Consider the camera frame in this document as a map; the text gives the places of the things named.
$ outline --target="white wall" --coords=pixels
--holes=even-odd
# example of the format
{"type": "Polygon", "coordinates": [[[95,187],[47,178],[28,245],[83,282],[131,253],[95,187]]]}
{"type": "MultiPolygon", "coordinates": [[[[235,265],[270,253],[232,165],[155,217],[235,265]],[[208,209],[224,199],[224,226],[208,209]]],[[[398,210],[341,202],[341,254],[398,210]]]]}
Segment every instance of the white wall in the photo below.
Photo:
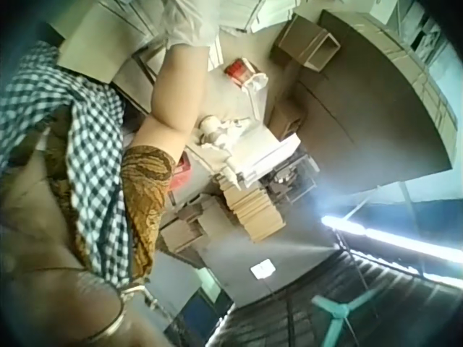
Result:
{"type": "MultiPolygon", "coordinates": [[[[162,252],[156,252],[150,281],[148,289],[174,317],[202,284],[195,268],[162,252]]],[[[158,329],[164,331],[169,326],[168,320],[144,305],[141,296],[136,297],[134,305],[158,329]]]]}
{"type": "MultiPolygon", "coordinates": [[[[405,182],[413,201],[453,200],[463,198],[462,171],[462,128],[463,128],[463,65],[455,50],[448,45],[435,63],[430,73],[442,93],[447,97],[459,122],[457,151],[454,168],[405,182]]],[[[369,192],[337,197],[323,202],[324,205],[356,205],[369,192]]],[[[381,187],[371,198],[375,203],[403,202],[404,198],[397,183],[381,187]]]]}
{"type": "Polygon", "coordinates": [[[290,284],[334,251],[332,235],[321,230],[319,217],[309,205],[298,202],[284,214],[286,227],[264,241],[254,244],[244,229],[237,228],[199,249],[237,307],[269,295],[269,288],[277,291],[290,284]],[[256,280],[250,268],[265,259],[272,261],[276,271],[263,282],[256,280]]]}

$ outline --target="wooden plank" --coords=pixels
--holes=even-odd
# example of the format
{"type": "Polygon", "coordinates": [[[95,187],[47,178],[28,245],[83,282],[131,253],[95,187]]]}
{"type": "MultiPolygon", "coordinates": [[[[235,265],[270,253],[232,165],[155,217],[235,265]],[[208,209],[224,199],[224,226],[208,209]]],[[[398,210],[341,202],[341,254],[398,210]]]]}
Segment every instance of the wooden plank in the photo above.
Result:
{"type": "Polygon", "coordinates": [[[261,213],[263,210],[265,210],[268,206],[272,206],[272,202],[268,201],[259,207],[255,208],[254,210],[250,211],[249,213],[246,213],[245,215],[239,216],[239,222],[241,224],[246,224],[248,223],[255,215],[258,213],[261,213]]]}
{"type": "Polygon", "coordinates": [[[270,203],[272,205],[271,200],[268,197],[268,195],[261,195],[259,197],[256,197],[255,199],[252,199],[247,204],[242,205],[239,209],[234,210],[234,213],[239,218],[239,217],[241,217],[243,215],[246,215],[246,214],[252,212],[253,210],[258,208],[262,204],[266,204],[266,203],[270,203]]]}
{"type": "Polygon", "coordinates": [[[249,193],[248,195],[246,195],[245,197],[243,197],[242,199],[240,199],[239,201],[237,201],[236,203],[234,203],[233,205],[230,205],[229,207],[233,211],[236,211],[240,209],[241,207],[247,205],[248,203],[252,202],[254,199],[259,198],[261,196],[262,196],[261,190],[256,189],[252,191],[251,193],[249,193]]]}

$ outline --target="stacked cardboard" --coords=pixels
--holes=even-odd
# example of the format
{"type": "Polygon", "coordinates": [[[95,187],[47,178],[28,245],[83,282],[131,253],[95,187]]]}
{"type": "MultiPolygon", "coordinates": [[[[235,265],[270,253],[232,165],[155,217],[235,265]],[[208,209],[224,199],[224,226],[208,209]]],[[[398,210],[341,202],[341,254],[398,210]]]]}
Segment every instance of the stacked cardboard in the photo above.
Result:
{"type": "Polygon", "coordinates": [[[292,91],[318,187],[349,194],[451,169],[456,117],[411,48],[367,14],[324,12],[319,25],[341,49],[292,91]]]}
{"type": "Polygon", "coordinates": [[[164,227],[161,235],[169,251],[173,253],[179,253],[193,242],[203,238],[203,232],[197,223],[188,223],[181,219],[164,227]]]}
{"type": "Polygon", "coordinates": [[[246,33],[291,19],[300,0],[223,0],[220,25],[246,33]]]}
{"type": "Polygon", "coordinates": [[[226,179],[219,181],[229,209],[253,242],[259,242],[281,230],[286,224],[267,192],[258,182],[239,190],[226,179]]]}
{"type": "MultiPolygon", "coordinates": [[[[60,48],[58,65],[78,72],[95,80],[110,83],[116,74],[126,74],[126,80],[134,74],[133,64],[123,65],[133,53],[151,42],[163,37],[161,17],[162,0],[133,0],[123,4],[117,0],[79,0],[75,1],[67,11],[51,21],[51,26],[64,37],[60,48]]],[[[154,58],[154,75],[161,68],[165,49],[152,55],[154,58]]],[[[223,64],[220,41],[211,47],[209,69],[223,64]]],[[[131,89],[135,82],[130,82],[131,89]]],[[[125,86],[118,87],[126,93],[125,86]]],[[[146,109],[144,100],[139,106],[146,109]]]]}

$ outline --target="person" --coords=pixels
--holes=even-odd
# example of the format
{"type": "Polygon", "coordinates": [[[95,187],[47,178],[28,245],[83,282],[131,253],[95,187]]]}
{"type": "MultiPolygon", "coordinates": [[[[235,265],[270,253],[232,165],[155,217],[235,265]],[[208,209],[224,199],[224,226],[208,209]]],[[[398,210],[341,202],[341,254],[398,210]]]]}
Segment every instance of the person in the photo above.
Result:
{"type": "Polygon", "coordinates": [[[218,3],[166,1],[152,111],[124,153],[111,87],[56,67],[44,43],[20,62],[0,99],[0,299],[21,346],[159,346],[118,291],[153,268],[169,182],[200,114],[218,3]]]}

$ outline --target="ceiling light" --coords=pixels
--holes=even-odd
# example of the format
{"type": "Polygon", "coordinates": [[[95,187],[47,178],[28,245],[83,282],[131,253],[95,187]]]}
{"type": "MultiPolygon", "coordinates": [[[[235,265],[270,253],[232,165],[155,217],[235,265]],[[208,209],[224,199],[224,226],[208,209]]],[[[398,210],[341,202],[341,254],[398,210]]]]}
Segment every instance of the ceiling light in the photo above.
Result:
{"type": "Polygon", "coordinates": [[[276,270],[275,266],[273,266],[272,262],[270,259],[266,259],[260,264],[257,264],[256,266],[251,267],[251,272],[254,274],[254,276],[260,280],[263,278],[267,278],[270,276],[272,273],[274,273],[276,270]]]}
{"type": "Polygon", "coordinates": [[[321,218],[321,223],[329,226],[330,228],[346,231],[350,234],[365,235],[365,228],[363,226],[341,218],[326,215],[325,217],[321,218]]]}
{"type": "Polygon", "coordinates": [[[432,255],[437,258],[444,260],[450,260],[451,262],[463,263],[463,252],[459,249],[442,247],[436,244],[427,244],[407,237],[397,236],[393,234],[385,233],[375,229],[368,229],[366,233],[367,237],[378,241],[386,242],[401,248],[409,249],[411,251],[432,255]]]}
{"type": "Polygon", "coordinates": [[[432,255],[437,258],[449,260],[451,262],[458,262],[463,264],[463,252],[459,249],[437,246],[435,244],[427,244],[407,237],[397,236],[384,231],[375,229],[367,229],[360,224],[349,222],[341,218],[327,215],[321,219],[322,223],[330,228],[344,231],[354,235],[365,235],[371,239],[386,242],[401,248],[409,249],[411,251],[420,252],[432,255]]]}

